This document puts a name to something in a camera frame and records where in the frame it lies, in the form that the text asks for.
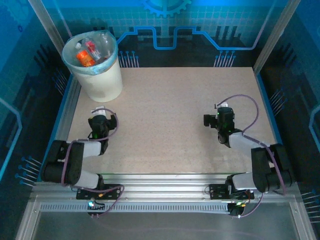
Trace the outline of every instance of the wall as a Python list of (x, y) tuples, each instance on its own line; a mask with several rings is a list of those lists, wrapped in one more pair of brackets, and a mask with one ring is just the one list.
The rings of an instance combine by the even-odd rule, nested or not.
[(261, 71), (295, 176), (307, 190), (320, 183), (319, 15), (320, 1), (301, 0)]
[(22, 124), (0, 103), (0, 239), (14, 239), (38, 175), (23, 158), (42, 162), (63, 97), (55, 74), (69, 72), (27, 0), (0, 0), (0, 21), (0, 98)]
[[(255, 61), (256, 55), (252, 56), (251, 50), (263, 47), (286, 2), (125, 0), (88, 4), (84, 0), (46, 0), (44, 5), (65, 41), (69, 36), (59, 10), (72, 35), (109, 29), (119, 39), (125, 33), (136, 31), (135, 36), (119, 42), (119, 49), (134, 51), (140, 67), (217, 67), (216, 57), (222, 59), (219, 56), (229, 56), (229, 62), (236, 57), (233, 67), (247, 67)], [(176, 34), (175, 28), (181, 26), (185, 28)], [(151, 57), (155, 55), (160, 61)]]

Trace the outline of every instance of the plastic bottle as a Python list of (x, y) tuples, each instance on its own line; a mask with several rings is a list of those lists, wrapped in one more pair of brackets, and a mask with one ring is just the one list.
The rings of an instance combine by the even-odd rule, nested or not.
[(84, 38), (82, 40), (82, 45), (86, 46), (86, 48), (89, 50), (90, 54), (98, 64), (104, 61), (101, 52), (99, 51), (95, 41), (91, 37)]
[(102, 55), (104, 60), (108, 59), (114, 52), (114, 48), (110, 40), (108, 40), (107, 33), (100, 33), (99, 40), (101, 43)]
[(75, 49), (77, 50), (76, 52), (76, 58), (79, 60), (79, 62), (82, 64), (84, 67), (91, 67), (96, 64), (96, 61), (90, 56), (90, 54), (85, 50), (81, 43), (77, 43), (75, 45)]

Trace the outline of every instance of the table surface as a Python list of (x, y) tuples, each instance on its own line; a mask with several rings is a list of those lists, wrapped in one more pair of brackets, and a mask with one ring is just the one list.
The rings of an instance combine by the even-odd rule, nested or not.
[[(99, 103), (80, 92), (68, 140), (91, 132), (91, 110), (105, 106), (119, 118), (118, 132), (102, 156), (83, 160), (94, 173), (240, 173), (250, 172), (251, 159), (218, 142), (217, 130), (204, 127), (203, 115), (216, 114), (214, 104), (235, 94), (253, 97), (257, 123), (246, 133), (273, 144), (259, 87), (251, 67), (122, 68), (123, 90)], [(230, 99), (235, 127), (244, 129), (256, 116), (244, 97)]]

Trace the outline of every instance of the blue edge trim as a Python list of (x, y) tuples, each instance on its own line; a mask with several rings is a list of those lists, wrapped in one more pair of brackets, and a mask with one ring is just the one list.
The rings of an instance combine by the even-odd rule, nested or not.
[(269, 123), (271, 124), (271, 129), (272, 129), (273, 136), (274, 136), (274, 138), (275, 138), (277, 143), (283, 144), (281, 136), (280, 136), (280, 133), (279, 133), (279, 130), (278, 130), (278, 126), (277, 126), (277, 123), (276, 123), (275, 116), (274, 116), (274, 114), (272, 112), (272, 108), (271, 108), (271, 105), (270, 105), (270, 102), (269, 102), (269, 98), (268, 98), (268, 95), (267, 95), (267, 92), (266, 92), (266, 88), (265, 88), (265, 85), (263, 83), (263, 80), (261, 78), (260, 73), (258, 75), (256, 75), (256, 80), (257, 80), (257, 83), (258, 83), (260, 94), (262, 96), (263, 105), (264, 105), (264, 107), (266, 109), (266, 114), (268, 116)]
[[(45, 154), (44, 154), (44, 157), (43, 157), (43, 161), (46, 159), (46, 157), (48, 155), (48, 152), (49, 152), (49, 149), (51, 147), (51, 144), (53, 143), (53, 141), (56, 138), (56, 134), (57, 134), (57, 130), (58, 130), (58, 127), (59, 127), (59, 124), (60, 124), (61, 116), (62, 116), (62, 113), (64, 111), (64, 108), (65, 108), (65, 105), (66, 105), (66, 102), (67, 102), (68, 93), (69, 93), (69, 90), (70, 90), (70, 87), (71, 87), (71, 83), (72, 83), (72, 78), (73, 78), (73, 75), (70, 74), (70, 77), (69, 77), (69, 80), (68, 80), (68, 84), (67, 84), (67, 86), (65, 88), (65, 91), (64, 91), (66, 94), (63, 95), (63, 98), (62, 98), (62, 101), (61, 101), (61, 104), (60, 104), (60, 108), (59, 108), (59, 111), (58, 111), (58, 115), (56, 116), (55, 123), (53, 125), (53, 129), (52, 129), (52, 133), (51, 133), (51, 136), (50, 136), (50, 139), (49, 139), (49, 142), (48, 142), (48, 146), (46, 147), (46, 151), (45, 151)], [(41, 165), (41, 168), (40, 168), (39, 176), (38, 176), (38, 179), (37, 179), (38, 182), (42, 181), (40, 173), (42, 171), (43, 166), (44, 166), (44, 162), (42, 162), (42, 165)]]

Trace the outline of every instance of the white trash can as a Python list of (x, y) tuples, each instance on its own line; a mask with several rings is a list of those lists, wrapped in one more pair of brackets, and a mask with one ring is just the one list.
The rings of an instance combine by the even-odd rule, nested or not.
[[(76, 58), (76, 44), (97, 32), (108, 34), (108, 41), (111, 41), (110, 46), (113, 53), (100, 64), (83, 67)], [(90, 31), (70, 38), (62, 50), (62, 60), (93, 101), (105, 103), (120, 95), (123, 84), (118, 59), (118, 45), (116, 38), (109, 31)]]

